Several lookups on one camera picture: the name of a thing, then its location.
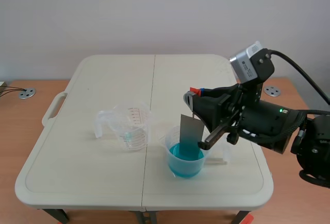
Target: blue liquid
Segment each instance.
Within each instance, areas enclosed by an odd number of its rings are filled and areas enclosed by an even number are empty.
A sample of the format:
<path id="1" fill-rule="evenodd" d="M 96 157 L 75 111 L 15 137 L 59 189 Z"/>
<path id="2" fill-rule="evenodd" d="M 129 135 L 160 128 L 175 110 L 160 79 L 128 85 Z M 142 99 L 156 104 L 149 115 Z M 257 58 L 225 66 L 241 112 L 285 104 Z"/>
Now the blue liquid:
<path id="1" fill-rule="evenodd" d="M 180 177 L 183 178 L 191 178 L 198 174 L 203 166 L 203 160 L 196 161 L 193 157 L 183 156 L 179 153 L 180 144 L 177 143 L 173 147 L 170 148 L 170 153 L 174 155 L 175 157 L 184 160 L 176 160 L 174 158 L 171 158 L 169 161 L 169 167 L 171 171 Z M 198 160 L 202 159 L 204 157 L 203 153 L 200 151 L 198 155 Z M 186 163 L 185 161 L 196 161 L 195 163 Z"/>

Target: red tab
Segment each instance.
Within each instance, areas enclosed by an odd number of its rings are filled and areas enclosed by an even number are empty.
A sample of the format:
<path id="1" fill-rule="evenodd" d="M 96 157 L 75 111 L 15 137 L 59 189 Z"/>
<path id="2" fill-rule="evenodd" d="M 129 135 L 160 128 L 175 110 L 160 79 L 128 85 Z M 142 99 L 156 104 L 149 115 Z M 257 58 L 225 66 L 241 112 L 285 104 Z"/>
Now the red tab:
<path id="1" fill-rule="evenodd" d="M 248 214 L 246 216 L 246 218 L 244 218 L 244 220 L 241 222 L 241 224 L 251 224 L 253 221 L 254 217 L 250 214 Z"/>
<path id="2" fill-rule="evenodd" d="M 197 94 L 198 96 L 201 96 L 202 94 L 202 91 L 200 89 L 190 88 L 190 91 Z"/>

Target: measuring cup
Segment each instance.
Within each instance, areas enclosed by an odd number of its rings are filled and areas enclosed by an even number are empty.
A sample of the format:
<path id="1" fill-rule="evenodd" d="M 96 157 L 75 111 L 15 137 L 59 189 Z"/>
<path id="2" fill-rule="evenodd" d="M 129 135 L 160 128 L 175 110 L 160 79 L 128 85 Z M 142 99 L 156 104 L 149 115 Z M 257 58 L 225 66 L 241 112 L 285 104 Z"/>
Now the measuring cup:
<path id="1" fill-rule="evenodd" d="M 102 136 L 102 124 L 106 123 L 126 149 L 145 147 L 150 137 L 151 111 L 143 103 L 120 104 L 110 111 L 100 111 L 94 122 L 96 138 Z"/>
<path id="2" fill-rule="evenodd" d="M 208 136 L 206 132 L 203 133 L 203 140 Z M 199 154 L 199 159 L 194 161 L 187 161 L 178 158 L 175 155 L 179 153 L 179 141 L 180 141 L 180 126 L 173 127 L 165 137 L 163 137 L 160 142 L 167 152 L 167 163 L 170 170 L 177 176 L 182 178 L 191 178 L 197 175 L 203 168 L 205 161 L 213 153 L 214 148 L 211 150 L 202 150 Z M 214 156 L 210 158 L 212 164 L 227 164 L 230 158 L 230 149 L 227 146 L 221 146 L 219 144 L 216 148 L 217 152 L 222 151 L 220 157 L 215 158 Z"/>

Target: metal grommet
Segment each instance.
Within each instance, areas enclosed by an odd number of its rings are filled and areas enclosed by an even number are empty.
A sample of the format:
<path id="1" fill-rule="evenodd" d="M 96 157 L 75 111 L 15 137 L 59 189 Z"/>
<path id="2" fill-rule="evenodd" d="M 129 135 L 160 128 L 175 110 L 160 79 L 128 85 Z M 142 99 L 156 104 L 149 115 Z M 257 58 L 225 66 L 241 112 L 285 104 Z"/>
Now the metal grommet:
<path id="1" fill-rule="evenodd" d="M 35 94 L 36 94 L 36 89 L 28 88 L 28 89 L 26 89 L 26 91 L 21 91 L 19 93 L 19 98 L 20 99 L 27 99 L 27 98 L 30 98 L 30 97 L 34 96 Z"/>
<path id="2" fill-rule="evenodd" d="M 268 94 L 269 96 L 277 97 L 281 95 L 281 91 L 278 87 L 275 86 L 266 86 L 264 87 L 263 91 Z"/>

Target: tabletop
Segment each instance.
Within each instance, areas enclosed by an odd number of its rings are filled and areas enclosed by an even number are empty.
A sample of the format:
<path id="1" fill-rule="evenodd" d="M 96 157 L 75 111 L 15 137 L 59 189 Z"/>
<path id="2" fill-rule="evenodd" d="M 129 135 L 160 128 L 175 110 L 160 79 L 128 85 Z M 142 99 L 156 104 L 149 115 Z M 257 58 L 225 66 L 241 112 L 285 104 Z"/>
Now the tabletop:
<path id="1" fill-rule="evenodd" d="M 0 126 L 2 128 L 0 159 L 2 165 L 6 165 L 0 168 L 2 179 L 0 205 L 5 211 L 4 214 L 0 214 L 2 222 L 11 223 L 16 220 L 15 223 L 19 223 L 25 220 L 24 218 L 31 219 L 32 215 L 34 216 L 33 223 L 44 223 L 44 221 L 37 221 L 40 218 L 49 220 L 49 217 L 42 212 L 24 208 L 23 204 L 16 199 L 12 186 L 43 130 L 42 116 L 56 94 L 64 91 L 67 84 L 67 80 L 14 81 L 11 86 L 35 87 L 38 94 L 26 100 L 19 99 L 16 93 L 0 98 Z M 265 84 L 279 87 L 282 94 L 279 97 L 271 97 L 263 93 L 262 99 L 294 109 L 308 108 L 289 79 L 272 78 Z M 328 190 L 300 179 L 298 176 L 300 166 L 290 151 L 286 151 L 283 155 L 264 148 L 263 151 L 272 172 L 275 188 L 270 201 L 262 209 L 253 212 L 254 223 L 326 223 L 330 212 L 330 206 L 327 204 Z M 119 213 L 121 212 L 97 212 L 97 215 L 101 220 L 111 219 L 112 215 L 118 216 Z M 90 215 L 90 212 L 75 211 L 71 219 L 72 221 L 76 219 L 80 223 L 84 218 L 88 222 Z M 219 213 L 166 211 L 158 215 L 159 222 L 167 220 L 170 223 L 175 219 L 197 223 L 206 217 L 210 221 L 215 221 L 219 218 Z"/>
<path id="2" fill-rule="evenodd" d="M 263 206 L 273 181 L 259 146 L 241 139 L 229 165 L 206 165 L 196 177 L 174 177 L 162 156 L 161 133 L 189 114 L 182 95 L 190 86 L 235 84 L 228 60 L 216 55 L 95 55 L 81 62 L 46 112 L 44 130 L 15 192 L 43 209 L 237 209 Z M 62 98 L 65 101 L 52 116 Z M 91 123 L 100 110 L 145 102 L 155 119 L 147 148 L 127 152 L 116 137 L 97 140 Z"/>

